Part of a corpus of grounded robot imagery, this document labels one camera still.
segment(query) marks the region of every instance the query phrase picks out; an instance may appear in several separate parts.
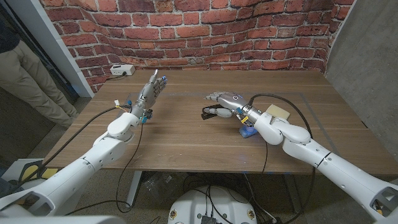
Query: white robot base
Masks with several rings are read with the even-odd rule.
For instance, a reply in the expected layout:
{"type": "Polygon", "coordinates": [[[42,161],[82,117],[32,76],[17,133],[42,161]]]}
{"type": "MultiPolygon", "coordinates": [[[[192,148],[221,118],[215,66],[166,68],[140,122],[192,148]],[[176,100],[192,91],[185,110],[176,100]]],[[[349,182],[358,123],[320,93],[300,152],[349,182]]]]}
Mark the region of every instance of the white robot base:
{"type": "Polygon", "coordinates": [[[215,211],[211,201],[217,211],[231,223],[257,223],[253,206],[242,195],[220,186],[202,186],[182,195],[172,205],[167,223],[226,223],[215,211]]]}

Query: person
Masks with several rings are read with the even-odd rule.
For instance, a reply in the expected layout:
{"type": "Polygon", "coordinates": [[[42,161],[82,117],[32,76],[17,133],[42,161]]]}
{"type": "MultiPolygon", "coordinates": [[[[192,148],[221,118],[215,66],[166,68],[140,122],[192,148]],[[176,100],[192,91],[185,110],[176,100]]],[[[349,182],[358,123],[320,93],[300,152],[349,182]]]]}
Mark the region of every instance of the person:
{"type": "Polygon", "coordinates": [[[0,87],[64,127],[69,127],[78,116],[38,56],[1,19],[0,87]]]}

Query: table leg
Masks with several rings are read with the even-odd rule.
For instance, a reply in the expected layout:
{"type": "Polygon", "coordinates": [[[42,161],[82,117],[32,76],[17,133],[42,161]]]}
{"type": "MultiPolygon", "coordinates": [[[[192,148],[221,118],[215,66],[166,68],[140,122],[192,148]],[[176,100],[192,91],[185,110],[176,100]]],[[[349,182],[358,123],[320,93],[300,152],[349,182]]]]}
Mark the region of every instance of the table leg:
{"type": "Polygon", "coordinates": [[[294,181],[294,177],[293,175],[285,174],[284,180],[287,187],[287,191],[289,192],[289,196],[293,204],[293,210],[295,213],[298,213],[302,209],[302,204],[299,192],[297,190],[296,182],[294,181]]]}
{"type": "Polygon", "coordinates": [[[142,174],[142,171],[134,171],[134,176],[132,177],[130,191],[129,191],[129,195],[127,196],[127,201],[126,201],[131,206],[134,205],[134,199],[137,196],[137,190],[138,190],[139,182],[141,179],[141,174],[142,174]]]}

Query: robotic arm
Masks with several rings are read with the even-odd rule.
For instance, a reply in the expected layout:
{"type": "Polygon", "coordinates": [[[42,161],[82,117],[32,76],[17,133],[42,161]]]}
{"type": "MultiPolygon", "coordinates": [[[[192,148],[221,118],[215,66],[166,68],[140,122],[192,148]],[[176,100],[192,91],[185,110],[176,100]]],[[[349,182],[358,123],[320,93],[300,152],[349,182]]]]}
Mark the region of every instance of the robotic arm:
{"type": "Polygon", "coordinates": [[[157,70],[141,90],[130,112],[123,113],[108,126],[93,147],[42,184],[0,198],[0,217],[31,217],[64,215],[63,205],[100,168],[119,159],[133,138],[131,127],[145,123],[152,115],[159,93],[165,88],[166,77],[157,78],[157,70]]]}
{"type": "Polygon", "coordinates": [[[398,215],[398,186],[379,180],[350,162],[325,149],[302,127],[289,124],[283,118],[262,113],[248,105],[235,93],[217,92],[205,97],[220,106],[205,108],[203,112],[223,118],[236,115],[242,123],[254,126],[266,142],[318,169],[339,188],[355,199],[375,221],[398,215]]]}

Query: wood grain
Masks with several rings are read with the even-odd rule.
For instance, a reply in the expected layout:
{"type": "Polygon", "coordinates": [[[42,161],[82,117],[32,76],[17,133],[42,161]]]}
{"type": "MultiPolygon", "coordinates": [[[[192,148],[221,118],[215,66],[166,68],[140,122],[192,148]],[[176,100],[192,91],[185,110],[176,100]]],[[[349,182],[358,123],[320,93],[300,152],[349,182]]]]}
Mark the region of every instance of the wood grain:
{"type": "MultiPolygon", "coordinates": [[[[80,127],[118,99],[132,101],[148,82],[152,71],[136,71],[131,77],[106,82],[76,121],[47,155],[48,159],[80,127]]],[[[203,98],[214,91],[233,91],[249,99],[256,93],[275,93],[303,112],[314,139],[332,152],[378,175],[398,174],[398,163],[381,146],[321,73],[299,71],[160,71],[169,81],[158,97],[153,118],[144,125],[141,145],[128,168],[195,172],[261,172],[266,144],[260,135],[244,139],[235,118],[202,120],[201,109],[217,102],[203,98]]],[[[291,113],[289,122],[303,126],[300,116],[273,98],[256,98],[266,110],[273,103],[291,113]]],[[[79,158],[106,131],[120,113],[113,110],[94,120],[49,165],[64,167],[79,158]]],[[[136,150],[140,128],[124,156],[110,169],[123,168],[136,150]]],[[[268,146],[266,172],[309,174],[311,167],[288,156],[279,146],[268,146]]]]}

